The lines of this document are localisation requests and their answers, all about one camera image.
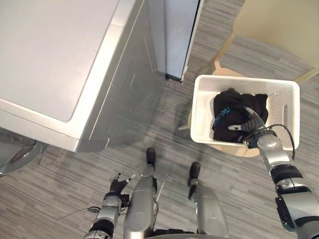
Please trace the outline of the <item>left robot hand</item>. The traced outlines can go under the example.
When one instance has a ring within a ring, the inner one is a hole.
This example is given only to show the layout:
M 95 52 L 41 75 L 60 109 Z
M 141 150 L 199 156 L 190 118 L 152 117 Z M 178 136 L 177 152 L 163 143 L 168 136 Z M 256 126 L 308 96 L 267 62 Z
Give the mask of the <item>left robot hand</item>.
M 124 180 L 120 180 L 120 176 L 121 173 L 116 174 L 110 185 L 110 193 L 116 196 L 121 195 L 121 192 L 125 189 L 127 184 L 136 177 L 136 174 L 132 174 Z

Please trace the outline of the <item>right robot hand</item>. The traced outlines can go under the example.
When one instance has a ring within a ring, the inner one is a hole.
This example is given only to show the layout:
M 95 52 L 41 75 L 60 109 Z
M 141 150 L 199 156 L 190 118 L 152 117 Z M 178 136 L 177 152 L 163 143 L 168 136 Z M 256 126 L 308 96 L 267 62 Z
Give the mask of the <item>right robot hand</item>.
M 244 107 L 244 110 L 248 114 L 248 120 L 243 124 L 230 125 L 228 129 L 231 131 L 245 131 L 245 132 L 254 132 L 259 129 L 265 128 L 264 121 L 260 116 L 251 108 Z

